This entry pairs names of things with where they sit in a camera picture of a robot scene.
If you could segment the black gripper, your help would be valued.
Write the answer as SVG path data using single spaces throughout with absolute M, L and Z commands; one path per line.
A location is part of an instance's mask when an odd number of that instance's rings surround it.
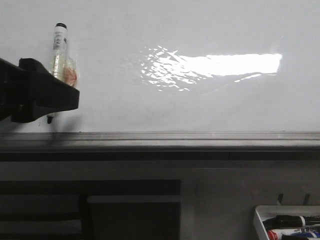
M 0 119 L 30 123 L 51 113 L 76 110 L 80 91 L 50 74 L 33 58 L 18 65 L 0 60 Z

